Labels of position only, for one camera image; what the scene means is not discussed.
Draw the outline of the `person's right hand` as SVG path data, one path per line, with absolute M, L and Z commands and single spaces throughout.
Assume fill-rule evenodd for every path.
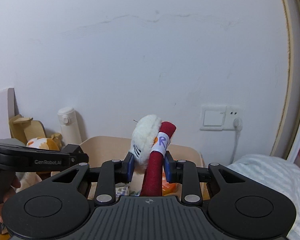
M 4 202 L 6 202 L 9 198 L 11 198 L 13 195 L 15 195 L 15 190 L 21 187 L 21 183 L 17 176 L 14 176 L 11 186 L 8 189 L 8 191 L 3 195 L 2 201 L 3 203 L 0 204 L 0 223 L 3 223 L 2 220 L 2 207 L 4 205 Z

